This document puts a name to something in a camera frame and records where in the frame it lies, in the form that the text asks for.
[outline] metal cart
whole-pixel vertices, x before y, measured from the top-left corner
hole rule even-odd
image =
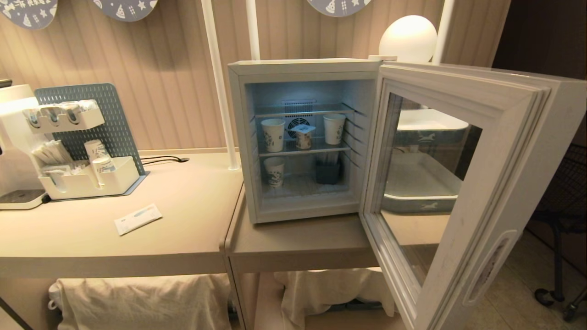
[[[554,301],[565,300],[562,292],[562,233],[584,233],[587,207],[587,153],[586,148],[571,144],[566,151],[550,185],[532,215],[532,220],[547,223],[554,233],[554,291],[537,289],[534,297],[540,304],[551,306]],[[564,320],[570,321],[581,301],[585,299],[585,288],[564,310]]]

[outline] wire basket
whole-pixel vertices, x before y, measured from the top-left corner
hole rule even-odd
[[[571,231],[585,231],[587,148],[571,144],[538,205],[563,221]]]

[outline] power cord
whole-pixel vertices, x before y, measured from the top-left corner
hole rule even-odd
[[[179,157],[176,157],[176,156],[156,156],[156,157],[145,157],[145,158],[141,158],[141,161],[143,161],[143,160],[150,160],[150,159],[159,159],[159,160],[148,161],[147,163],[143,163],[143,165],[158,163],[160,161],[176,161],[178,163],[185,163],[188,160],[190,160],[187,157],[185,157],[185,158],[179,158]]]

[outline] mini fridge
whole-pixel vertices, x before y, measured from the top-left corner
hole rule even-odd
[[[487,68],[339,58],[228,72],[251,221],[358,213],[407,329],[463,326],[586,109],[582,80]]]

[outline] gray pegboard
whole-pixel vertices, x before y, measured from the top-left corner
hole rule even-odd
[[[55,140],[61,140],[74,160],[87,159],[83,146],[89,140],[101,140],[112,157],[132,156],[139,175],[145,175],[139,152],[130,133],[116,88],[111,83],[40,88],[35,91],[39,104],[65,101],[96,100],[104,124],[89,130],[53,133]]]

